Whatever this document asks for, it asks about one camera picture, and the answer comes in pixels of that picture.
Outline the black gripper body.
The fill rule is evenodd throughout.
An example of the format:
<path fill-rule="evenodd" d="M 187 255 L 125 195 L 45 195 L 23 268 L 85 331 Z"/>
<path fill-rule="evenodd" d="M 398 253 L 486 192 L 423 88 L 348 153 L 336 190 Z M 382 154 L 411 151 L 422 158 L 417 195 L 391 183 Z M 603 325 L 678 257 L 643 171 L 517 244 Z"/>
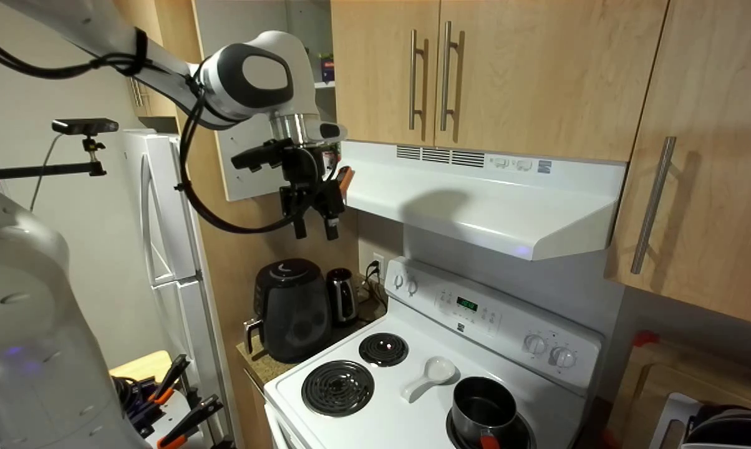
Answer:
<path fill-rule="evenodd" d="M 281 161 L 286 184 L 280 190 L 283 212 L 302 215 L 307 207 L 313 207 L 318 215 L 338 215 L 336 167 L 336 144 L 290 148 Z"/>

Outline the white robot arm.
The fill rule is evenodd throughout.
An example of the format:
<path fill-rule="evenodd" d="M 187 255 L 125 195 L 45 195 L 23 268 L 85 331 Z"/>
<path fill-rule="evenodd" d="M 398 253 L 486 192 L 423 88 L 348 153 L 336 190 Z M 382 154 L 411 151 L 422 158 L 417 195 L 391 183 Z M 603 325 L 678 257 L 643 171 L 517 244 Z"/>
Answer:
<path fill-rule="evenodd" d="M 191 124 L 275 123 L 291 154 L 321 144 L 303 46 L 281 31 L 202 62 L 169 56 L 114 0 L 2 0 L 182 107 Z M 68 280 L 68 244 L 0 192 L 0 449 L 150 449 L 125 414 Z"/>

